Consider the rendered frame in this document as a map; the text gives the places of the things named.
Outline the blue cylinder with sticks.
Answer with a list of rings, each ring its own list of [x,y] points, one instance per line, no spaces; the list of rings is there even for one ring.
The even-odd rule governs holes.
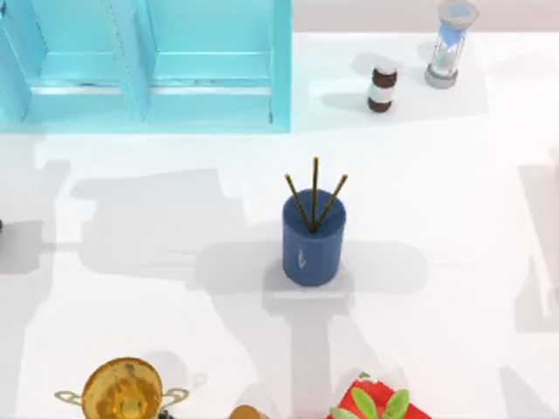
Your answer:
[[[282,267],[296,285],[318,287],[338,272],[347,211],[340,191],[348,177],[343,175],[330,192],[318,187],[319,159],[313,160],[312,184],[297,190],[285,175],[291,196],[282,209]]]

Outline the brown and white bottle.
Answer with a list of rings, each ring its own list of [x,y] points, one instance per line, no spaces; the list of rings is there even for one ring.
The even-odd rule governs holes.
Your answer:
[[[394,65],[376,65],[373,68],[367,92],[367,104],[371,111],[385,113],[391,108],[397,78]]]

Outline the light blue rack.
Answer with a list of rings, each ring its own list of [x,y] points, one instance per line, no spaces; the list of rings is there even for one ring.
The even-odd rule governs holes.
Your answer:
[[[0,133],[291,126],[293,0],[0,0]]]

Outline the brown rounded object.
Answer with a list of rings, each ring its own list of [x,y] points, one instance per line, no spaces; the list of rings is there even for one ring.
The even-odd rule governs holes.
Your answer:
[[[266,414],[247,404],[237,406],[229,415],[229,419],[270,419]]]

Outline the red pot with green plant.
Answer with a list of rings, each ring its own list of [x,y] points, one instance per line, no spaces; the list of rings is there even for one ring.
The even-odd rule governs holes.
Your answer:
[[[411,403],[407,389],[393,390],[360,373],[326,419],[432,419]]]

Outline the grey and blue hourglass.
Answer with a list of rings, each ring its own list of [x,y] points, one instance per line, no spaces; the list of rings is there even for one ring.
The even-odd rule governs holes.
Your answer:
[[[466,34],[479,15],[471,0],[443,0],[438,6],[438,39],[424,73],[428,85],[437,89],[455,85]]]

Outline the gold trophy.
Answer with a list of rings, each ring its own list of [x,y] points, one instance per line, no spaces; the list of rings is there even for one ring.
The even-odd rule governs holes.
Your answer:
[[[189,395],[185,388],[165,388],[147,361],[120,357],[97,367],[79,394],[61,390],[54,397],[80,407],[85,419],[158,419]]]

